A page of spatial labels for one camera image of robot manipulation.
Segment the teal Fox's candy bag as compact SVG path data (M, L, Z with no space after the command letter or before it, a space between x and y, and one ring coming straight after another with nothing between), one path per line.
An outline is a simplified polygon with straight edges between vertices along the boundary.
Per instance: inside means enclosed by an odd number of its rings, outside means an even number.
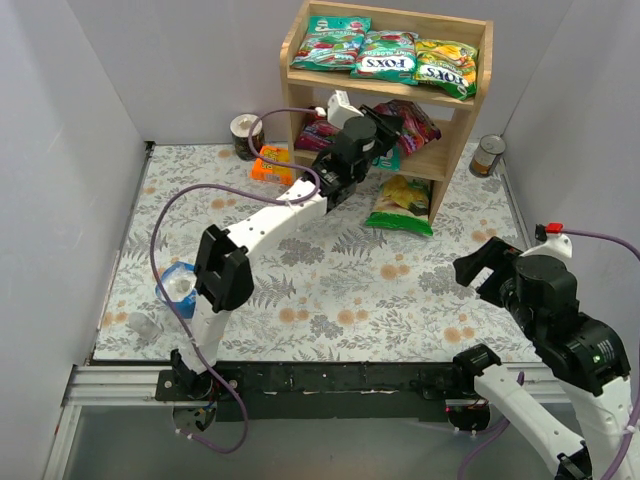
M350 76L417 85L418 81L414 78L417 66L417 39L418 34L410 31L368 32Z
M312 71L351 71L371 23L369 17L311 16L290 66Z

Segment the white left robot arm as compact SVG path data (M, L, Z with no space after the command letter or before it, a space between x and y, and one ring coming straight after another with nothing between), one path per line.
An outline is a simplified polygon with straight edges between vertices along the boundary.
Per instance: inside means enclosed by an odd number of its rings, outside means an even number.
M175 385L195 398L214 390L218 383L206 379L205 372L216 363L231 312L254 292L255 261L297 228L347 200L373 161L396 144L402 124L399 116L360 107L283 195L239 223L225 229L212 225L203 232L194 266L192 348L171 353Z

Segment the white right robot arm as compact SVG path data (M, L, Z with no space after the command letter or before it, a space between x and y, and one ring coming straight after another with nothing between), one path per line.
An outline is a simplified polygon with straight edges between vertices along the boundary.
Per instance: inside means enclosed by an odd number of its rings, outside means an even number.
M454 261L455 280L468 286L483 270L480 299L506 310L569 399L581 431L551 415L510 377L499 357L479 344L453 359L465 389L502 413L557 479L639 476L639 397L615 330L581 312L577 279L565 262L573 231L550 224L539 245L521 251L498 237Z

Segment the purple Fox's candy bag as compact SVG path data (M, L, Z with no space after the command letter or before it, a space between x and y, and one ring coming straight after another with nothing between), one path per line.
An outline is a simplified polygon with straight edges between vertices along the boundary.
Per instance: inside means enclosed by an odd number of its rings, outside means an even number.
M380 114L403 119L401 136L396 144L401 159L442 138L439 127L416 103L394 99L376 105L374 110Z
M296 108L294 112L303 115L300 132L294 141L296 150L320 152L335 142L340 129L329 122L327 108L311 106Z

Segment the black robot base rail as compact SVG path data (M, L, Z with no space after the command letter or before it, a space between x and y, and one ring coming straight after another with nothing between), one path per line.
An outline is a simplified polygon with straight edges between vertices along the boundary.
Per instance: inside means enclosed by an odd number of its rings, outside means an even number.
M196 426L214 421L416 419L473 433L498 421L469 378L448 363L232 362L196 373L178 355L158 375L155 398L199 406ZM244 403L247 414L238 402Z

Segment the yellow green Fox's candy bag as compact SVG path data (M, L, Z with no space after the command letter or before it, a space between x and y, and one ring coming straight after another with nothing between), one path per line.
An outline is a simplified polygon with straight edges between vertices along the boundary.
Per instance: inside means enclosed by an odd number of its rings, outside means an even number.
M475 47L455 41L419 39L415 52L416 82L438 87L457 100L475 96L478 57Z

